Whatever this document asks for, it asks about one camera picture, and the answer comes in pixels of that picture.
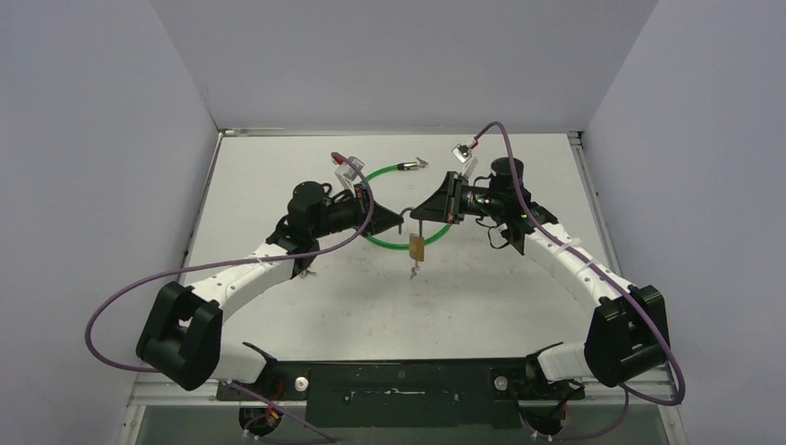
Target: zip tie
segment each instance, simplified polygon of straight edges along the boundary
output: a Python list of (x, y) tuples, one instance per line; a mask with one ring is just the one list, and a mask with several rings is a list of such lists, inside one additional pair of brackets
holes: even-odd
[(259, 264), (260, 264), (260, 266), (264, 266), (264, 265), (265, 265), (265, 261), (263, 261), (262, 259), (263, 259), (263, 258), (268, 258), (269, 256), (270, 256), (270, 255), (267, 255), (267, 254), (266, 254), (264, 257), (255, 257), (255, 256), (253, 256), (253, 255), (252, 255), (252, 256), (251, 256), (251, 258), (253, 258), (254, 260), (256, 260), (256, 261), (257, 261), (257, 263), (259, 263)]
[(563, 242), (563, 244), (554, 251), (554, 256), (559, 256), (567, 248), (577, 248), (579, 246), (581, 246), (580, 238), (570, 238), (569, 240)]
[(594, 258), (592, 260), (589, 260), (589, 261), (585, 262), (583, 266), (579, 267), (578, 271), (576, 271), (576, 275), (584, 272), (584, 270), (587, 269), (588, 267), (590, 267), (592, 264), (595, 264), (595, 259)]

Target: red wire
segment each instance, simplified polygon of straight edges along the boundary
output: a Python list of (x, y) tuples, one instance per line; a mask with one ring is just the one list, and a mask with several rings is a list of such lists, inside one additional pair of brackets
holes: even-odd
[[(278, 401), (278, 398), (281, 397), (282, 394), (284, 394), (284, 381), (283, 380), (279, 380), (278, 381), (278, 392), (275, 393), (275, 397), (273, 397), (271, 399), (271, 401)], [(273, 406), (272, 405), (268, 405), (268, 411), (265, 412), (265, 418), (266, 419), (270, 419), (270, 414), (272, 412), (273, 412)]]

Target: wire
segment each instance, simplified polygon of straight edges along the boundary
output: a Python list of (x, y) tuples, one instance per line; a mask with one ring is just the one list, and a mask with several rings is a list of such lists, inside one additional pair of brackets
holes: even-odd
[[(337, 441), (336, 438), (334, 438), (333, 436), (325, 433), (324, 431), (322, 431), (318, 427), (310, 424), (307, 420), (301, 419), (300, 417), (290, 413), (289, 411), (285, 410), (284, 408), (282, 408), (280, 405), (274, 403), (273, 401), (271, 401), (269, 399), (265, 399), (260, 394), (257, 394), (256, 392), (254, 392), (254, 391), (252, 391), (252, 390), (250, 390), (248, 388), (241, 387), (240, 385), (238, 385), (238, 384), (236, 384), (235, 382), (232, 382), (232, 381), (226, 382), (226, 385), (228, 387), (238, 391), (238, 392), (241, 392), (241, 393), (249, 396), (252, 399), (256, 399), (258, 401), (261, 401), (262, 403), (265, 403), (269, 407), (273, 407), (273, 409), (276, 410), (277, 413), (289, 417), (290, 419), (292, 419), (295, 422), (301, 424), (302, 426), (305, 426), (306, 428), (310, 429), (311, 431), (319, 434), (320, 436), (322, 436), (324, 438), (324, 439), (268, 439), (268, 438), (265, 438), (265, 437), (260, 437), (261, 441), (267, 442), (267, 443), (302, 443), (302, 444), (335, 443)], [(265, 414), (261, 414), (261, 415), (258, 415), (256, 417), (254, 417), (253, 419), (249, 420), (248, 422), (246, 422), (246, 425), (243, 426), (244, 431), (248, 431), (248, 429), (252, 425), (254, 425), (254, 423), (256, 421), (264, 418), (264, 416), (265, 416)]]
[[(381, 174), (385, 174), (385, 173), (389, 173), (389, 172), (399, 172), (399, 166), (398, 165), (390, 165), (390, 166), (387, 166), (387, 167), (383, 167), (383, 168), (381, 168), (381, 169), (379, 169), (377, 171), (371, 172), (366, 179), (371, 181), (373, 178), (375, 178), (375, 177), (377, 177), (377, 176), (379, 176)], [(437, 240), (440, 239), (442, 236), (444, 236), (449, 230), (450, 230), (450, 224), (445, 224), (441, 229), (439, 229), (438, 232), (436, 232), (435, 234), (433, 234), (433, 235), (429, 236), (428, 238), (426, 238), (425, 239), (425, 244), (428, 246), (431, 243), (437, 242)], [(380, 248), (389, 248), (390, 250), (409, 250), (410, 249), (410, 245), (409, 244), (388, 243), (387, 241), (382, 241), (381, 239), (375, 238), (373, 236), (366, 236), (365, 238), (371, 244), (379, 246)]]
[[(279, 380), (278, 381), (278, 391), (275, 393), (275, 396), (273, 396), (273, 398), (271, 400), (272, 401), (278, 401), (278, 398), (280, 398), (282, 394), (284, 394), (284, 380)], [(272, 405), (268, 405), (268, 409), (267, 409), (267, 411), (265, 411), (265, 420), (268, 420), (268, 421), (270, 420), (271, 413), (273, 413), (273, 406)]]
[(567, 401), (569, 401), (573, 396), (578, 394), (579, 391), (584, 390), (584, 385), (579, 384), (578, 388), (574, 388), (572, 391), (568, 392), (567, 394), (563, 393), (563, 399), (560, 400), (559, 403), (554, 406), (551, 411), (546, 414), (547, 419), (551, 419), (551, 417), (557, 414), (560, 411), (560, 408), (567, 408)]
[(622, 405), (622, 411), (619, 413), (619, 416), (617, 416), (616, 420), (614, 420), (612, 424), (609, 424), (609, 426), (605, 427), (604, 429), (595, 431), (594, 433), (575, 434), (573, 436), (549, 436), (538, 432), (535, 428), (533, 428), (528, 423), (526, 419), (523, 418), (522, 421), (524, 422), (524, 425), (526, 425), (526, 427), (529, 428), (530, 431), (532, 431), (533, 439), (535, 437), (541, 439), (557, 439), (557, 440), (586, 440), (586, 439), (599, 438), (600, 436), (609, 434), (615, 428), (620, 426), (620, 424), (622, 424), (622, 421), (625, 420), (625, 416), (628, 415), (628, 407), (630, 406), (630, 395), (627, 389), (623, 388), (623, 390), (625, 390), (625, 403)]
[(499, 224), (497, 224), (497, 225), (484, 224), (482, 216), (478, 217), (478, 218), (475, 218), (475, 224), (477, 224), (477, 225), (479, 225), (481, 227), (485, 227), (487, 229), (496, 229), (497, 227), (500, 226)]
[(158, 280), (159, 278), (164, 278), (166, 276), (173, 276), (180, 273), (204, 271), (207, 269), (215, 269), (218, 267), (236, 266), (239, 264), (252, 264), (259, 261), (272, 262), (272, 261), (287, 261), (287, 260), (299, 260), (303, 258), (313, 258), (343, 248), (344, 246), (352, 242), (355, 238), (360, 236), (365, 230), (366, 226), (371, 222), (372, 214), (374, 213), (374, 193), (371, 190), (371, 186), (368, 184), (368, 179), (363, 175), (363, 173), (359, 168), (357, 168), (352, 162), (348, 162), (346, 158), (344, 158), (343, 156), (341, 156), (336, 152), (331, 153), (331, 156), (334, 158), (343, 159), (347, 163), (347, 165), (349, 165), (350, 168), (354, 170), (361, 178), (361, 181), (363, 181), (363, 184), (366, 186), (366, 191), (369, 194), (369, 209), (368, 209), (368, 213), (366, 214), (366, 219), (363, 220), (363, 223), (360, 225), (360, 227), (358, 227), (358, 230), (356, 230), (354, 234), (352, 234), (350, 237), (348, 237), (344, 241), (341, 241), (340, 243), (334, 246), (331, 246), (329, 248), (324, 248), (322, 250), (317, 250), (315, 252), (295, 253), (291, 255), (279, 255), (276, 257), (263, 257), (263, 258), (249, 257), (249, 258), (241, 258), (238, 260), (218, 261), (209, 264), (200, 264), (198, 266), (188, 266), (178, 269), (170, 269), (164, 272), (153, 273), (152, 275), (142, 278), (141, 280), (135, 281), (127, 285), (126, 287), (122, 288), (121, 290), (115, 292), (111, 296), (109, 296), (109, 298), (106, 301), (104, 301), (103, 303), (101, 303), (100, 306), (98, 306), (98, 309), (96, 309), (95, 312), (93, 312), (93, 315), (90, 316), (90, 319), (87, 321), (87, 326), (84, 328), (84, 344), (85, 346), (87, 346), (87, 349), (90, 351), (90, 353), (93, 354), (93, 356), (96, 357), (103, 364), (106, 364), (113, 368), (121, 369), (123, 371), (134, 371), (137, 373), (157, 373), (158, 370), (154, 368), (149, 368), (146, 366), (133, 366), (130, 364), (115, 362), (114, 360), (111, 360), (109, 357), (105, 356), (104, 354), (99, 352), (98, 349), (95, 348), (95, 344), (93, 342), (93, 327), (95, 326), (95, 321), (98, 320), (98, 317), (101, 315), (101, 313), (103, 313), (109, 307), (110, 304), (117, 301), (117, 299), (127, 294), (128, 292), (138, 288), (141, 285), (145, 285), (147, 283), (150, 283), (151, 281), (155, 281)]
[(505, 241), (505, 242), (504, 242), (503, 244), (501, 244), (500, 246), (494, 246), (494, 242), (493, 242), (493, 241), (491, 241), (491, 231), (492, 231), (492, 230), (494, 230), (494, 229), (496, 229), (497, 227), (499, 227), (499, 226), (496, 226), (496, 227), (489, 227), (489, 228), (487, 229), (487, 231), (486, 231), (486, 237), (488, 238), (488, 245), (489, 245), (489, 246), (491, 246), (491, 248), (493, 248), (493, 249), (495, 249), (495, 250), (501, 250), (501, 249), (503, 249), (503, 248), (507, 248), (508, 246), (510, 246), (510, 245), (511, 245), (511, 242), (510, 242), (510, 241)]
[(477, 185), (478, 181), (488, 181), (491, 179), (491, 175), (489, 176), (477, 176), (475, 180), (472, 182), (472, 187)]
[(351, 191), (341, 190), (340, 192), (336, 193), (333, 197), (330, 198), (330, 202), (336, 204), (338, 202), (346, 201), (347, 199), (350, 199), (352, 197), (354, 197), (354, 195), (352, 195)]
[[(508, 152), (508, 161), (511, 165), (511, 173), (514, 173), (513, 177), (517, 176), (516, 165), (515, 165), (515, 157), (513, 156), (513, 146), (511, 145), (511, 138), (508, 135), (508, 131), (505, 129), (505, 126), (502, 125), (499, 121), (490, 122), (486, 125), (483, 130), (481, 130), (476, 136), (475, 140), (480, 139), (480, 137), (485, 134), (491, 127), (498, 127), (500, 129), (500, 133), (502, 133), (502, 139), (505, 141), (505, 149)], [(522, 186), (519, 181), (513, 181), (513, 190), (515, 190), (516, 197), (518, 197), (518, 202), (521, 205), (522, 210), (526, 214), (527, 218), (532, 222), (532, 224), (540, 230), (544, 236), (549, 238), (552, 243), (561, 247), (564, 243), (557, 238), (556, 236), (552, 235), (545, 227), (543, 227), (540, 222), (535, 218), (532, 214), (532, 211), (529, 209), (529, 206), (526, 204), (524, 200), (524, 192), (522, 191)], [(664, 338), (663, 334), (661, 334), (658, 327), (655, 325), (655, 322), (652, 318), (647, 314), (647, 312), (639, 305), (639, 303), (628, 293), (622, 286), (620, 286), (615, 280), (611, 279), (606, 272), (603, 271), (597, 264), (594, 262), (590, 262), (590, 259), (587, 258), (584, 254), (580, 251), (576, 250), (573, 247), (567, 247), (566, 249), (568, 252), (572, 253), (576, 258), (580, 261), (583, 261), (587, 267), (589, 267), (593, 272), (595, 272), (601, 280), (605, 281), (609, 284), (616, 292), (618, 292), (629, 304), (633, 307), (633, 310), (641, 317), (641, 320), (647, 325), (647, 327), (652, 331), (655, 340), (658, 342), (658, 346), (661, 347), (668, 362), (671, 364), (672, 369), (674, 370), (674, 375), (677, 378), (677, 396), (673, 400), (662, 400), (657, 399), (653, 396), (649, 396), (647, 394), (643, 394), (638, 392), (637, 390), (630, 388), (625, 383), (621, 384), (622, 387), (626, 391), (626, 398), (628, 393), (630, 392), (634, 396), (643, 399), (645, 401), (649, 401), (658, 405), (664, 406), (677, 406), (685, 400), (685, 375), (682, 373), (682, 368), (679, 367), (679, 363), (677, 362), (677, 357), (675, 357), (674, 352), (672, 352), (671, 348), (669, 348), (666, 339)]]

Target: white table surface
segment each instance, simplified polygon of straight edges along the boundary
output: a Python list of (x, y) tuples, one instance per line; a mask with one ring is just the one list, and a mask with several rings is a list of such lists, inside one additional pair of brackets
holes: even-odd
[[(222, 141), (189, 264), (240, 258), (271, 233), (303, 181), (338, 184), (329, 153), (362, 159), (366, 173), (420, 157), (418, 172), (392, 172), (372, 181), (379, 204), (416, 206), (459, 170), (450, 150), (461, 135), (229, 137)], [(573, 152), (564, 134), (516, 134), (525, 186), (573, 236), (606, 262)], [(504, 156), (501, 136), (475, 150), (475, 174), (488, 174)], [(391, 230), (379, 237), (404, 243)], [(439, 225), (427, 222), (430, 235)], [(323, 238), (331, 246), (350, 232)], [(224, 326), (224, 341), (249, 341), (279, 359), (362, 360), (524, 356), (557, 341), (581, 340), (589, 317), (547, 272), (512, 248), (488, 246), (472, 218), (426, 248), (410, 280), (412, 260), (358, 238), (317, 258), (317, 273), (276, 286)], [(191, 273), (185, 282), (211, 272)]]

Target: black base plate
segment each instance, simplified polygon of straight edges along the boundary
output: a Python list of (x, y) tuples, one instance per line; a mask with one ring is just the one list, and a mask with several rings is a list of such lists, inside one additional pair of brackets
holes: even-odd
[[(280, 401), (308, 401), (306, 420), (319, 427), (441, 427), (483, 424), (520, 428), (519, 401), (559, 401), (567, 382), (538, 377), (537, 357), (385, 362), (268, 362), (247, 388), (266, 397), (284, 383)], [(306, 391), (295, 379), (309, 379)], [(505, 376), (508, 388), (494, 379)], [(220, 401), (247, 401), (219, 386)], [(583, 399), (576, 394), (573, 399)]]

